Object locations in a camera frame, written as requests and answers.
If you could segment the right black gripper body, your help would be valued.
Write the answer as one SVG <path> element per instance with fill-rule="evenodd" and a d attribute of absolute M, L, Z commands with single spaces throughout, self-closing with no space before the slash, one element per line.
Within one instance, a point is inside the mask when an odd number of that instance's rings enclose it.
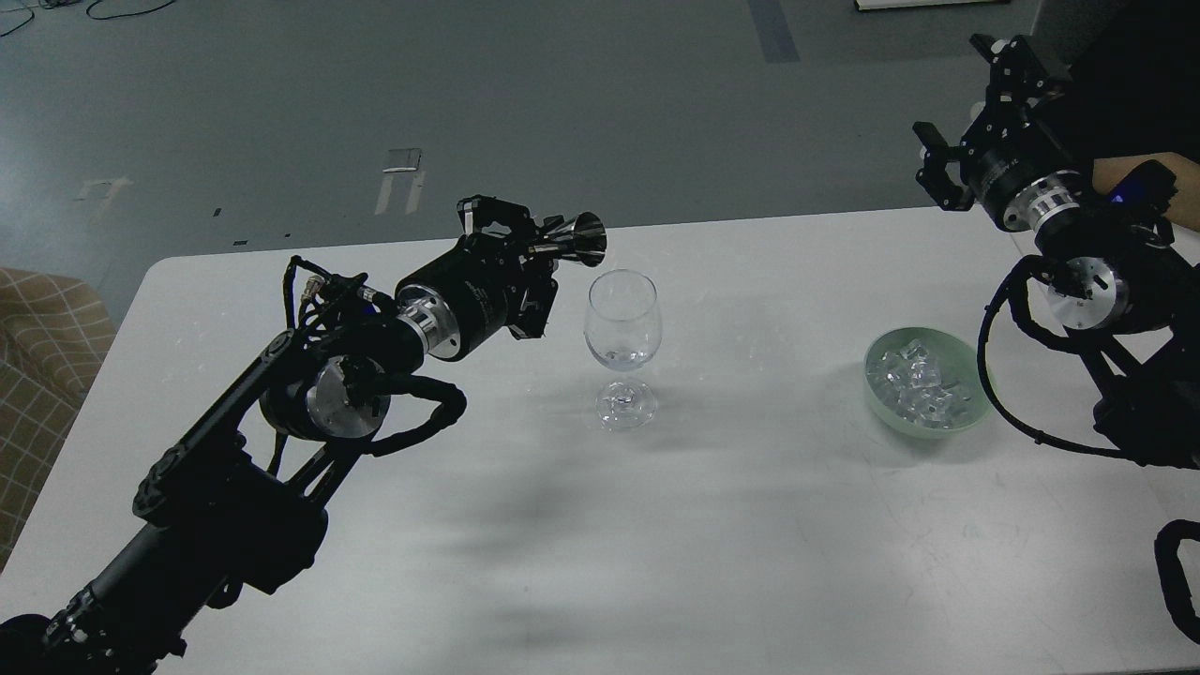
<path fill-rule="evenodd" d="M 1045 125 L 979 112 L 961 138 L 961 179 L 998 229 L 1040 231 L 1082 205 L 1084 177 Z"/>

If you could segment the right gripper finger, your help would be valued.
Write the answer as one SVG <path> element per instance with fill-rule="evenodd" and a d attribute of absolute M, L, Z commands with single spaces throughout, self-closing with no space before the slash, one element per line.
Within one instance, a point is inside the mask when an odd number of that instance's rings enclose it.
<path fill-rule="evenodd" d="M 968 211 L 976 203 L 967 187 L 952 180 L 949 166 L 965 156 L 961 147 L 950 147 L 930 121 L 916 121 L 913 132 L 922 147 L 922 166 L 914 179 L 926 197 L 943 211 Z"/>
<path fill-rule="evenodd" d="M 1032 35 L 998 38 L 973 34 L 968 44 L 989 66 L 984 104 L 968 129 L 968 142 L 998 142 L 1038 131 L 1058 142 L 1052 114 L 1072 89 L 1068 66 Z"/>

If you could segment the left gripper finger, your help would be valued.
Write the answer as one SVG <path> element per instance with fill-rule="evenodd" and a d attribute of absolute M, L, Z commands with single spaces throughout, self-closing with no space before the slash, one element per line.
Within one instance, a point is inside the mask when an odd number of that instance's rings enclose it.
<path fill-rule="evenodd" d="M 524 205 L 502 198 L 474 195 L 456 204 L 462 235 L 456 247 L 530 247 L 538 238 L 538 226 Z"/>
<path fill-rule="evenodd" d="M 557 269 L 552 258 L 522 259 L 506 324 L 516 340 L 544 338 L 558 291 Z"/>

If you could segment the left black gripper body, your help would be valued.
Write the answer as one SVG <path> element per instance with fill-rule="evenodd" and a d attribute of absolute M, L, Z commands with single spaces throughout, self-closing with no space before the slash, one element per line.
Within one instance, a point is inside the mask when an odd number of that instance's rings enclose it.
<path fill-rule="evenodd" d="M 404 307 L 432 315 L 428 354 L 458 362 L 508 328 L 514 285 L 527 247 L 454 247 L 396 285 Z"/>

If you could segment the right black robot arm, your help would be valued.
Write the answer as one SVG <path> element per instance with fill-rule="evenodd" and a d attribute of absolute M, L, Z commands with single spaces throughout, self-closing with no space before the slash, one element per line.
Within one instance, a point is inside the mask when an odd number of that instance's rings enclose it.
<path fill-rule="evenodd" d="M 976 364 L 982 390 L 1038 444 L 1140 466 L 1196 468 L 1196 265 L 1174 247 L 1166 204 L 1176 178 L 1145 159 L 1100 193 L 1058 141 L 1046 110 L 1070 85 L 1067 68 L 1028 35 L 973 34 L 989 68 L 984 104 L 960 141 L 926 121 L 916 180 L 935 205 L 980 205 L 1007 233 L 1032 233 L 986 303 Z M 1099 393 L 1094 431 L 1106 447 L 1060 440 L 1001 402 L 986 371 L 994 319 L 1007 307 L 1025 335 L 1079 359 Z"/>

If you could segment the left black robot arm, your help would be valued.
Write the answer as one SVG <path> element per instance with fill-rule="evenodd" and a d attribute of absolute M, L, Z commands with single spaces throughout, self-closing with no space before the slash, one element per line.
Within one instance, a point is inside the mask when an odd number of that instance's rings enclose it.
<path fill-rule="evenodd" d="M 205 609 L 245 587 L 274 595 L 314 565 L 328 503 L 364 456 L 432 440 L 464 393 L 419 374 L 458 362 L 499 330 L 542 338 L 562 261 L 598 265 L 601 219 L 534 219 L 475 195 L 456 208 L 454 247 L 390 293 L 294 256 L 284 330 L 146 470 L 142 528 L 50 619 L 2 623 L 5 674 L 154 674 L 181 657 Z"/>

